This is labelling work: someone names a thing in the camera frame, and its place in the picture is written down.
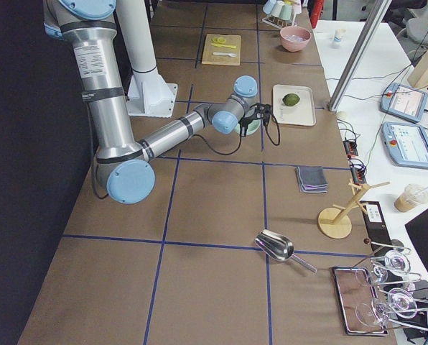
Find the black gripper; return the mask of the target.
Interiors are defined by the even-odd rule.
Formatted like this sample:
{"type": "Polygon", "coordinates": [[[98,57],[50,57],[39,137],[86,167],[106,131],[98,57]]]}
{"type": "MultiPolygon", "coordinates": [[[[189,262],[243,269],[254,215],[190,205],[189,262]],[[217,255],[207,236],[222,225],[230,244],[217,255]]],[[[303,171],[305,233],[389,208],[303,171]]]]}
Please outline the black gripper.
{"type": "Polygon", "coordinates": [[[240,136],[246,136],[246,130],[248,128],[248,124],[253,121],[251,115],[253,114],[253,110],[251,109],[242,119],[239,120],[241,126],[240,136]]]}

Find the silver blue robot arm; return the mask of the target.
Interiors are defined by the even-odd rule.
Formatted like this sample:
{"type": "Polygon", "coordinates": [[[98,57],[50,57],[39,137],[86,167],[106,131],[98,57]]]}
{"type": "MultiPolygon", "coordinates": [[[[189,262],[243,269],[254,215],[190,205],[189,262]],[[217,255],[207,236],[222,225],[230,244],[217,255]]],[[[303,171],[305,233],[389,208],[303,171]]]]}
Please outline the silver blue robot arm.
{"type": "Polygon", "coordinates": [[[250,121],[256,80],[244,75],[221,104],[202,104],[142,140],[130,117],[169,116],[177,87],[159,74],[143,1],[45,1],[45,31],[73,46],[82,98],[96,127],[94,185],[119,203],[145,199],[155,184],[150,162],[206,126],[231,133],[250,121]]]}

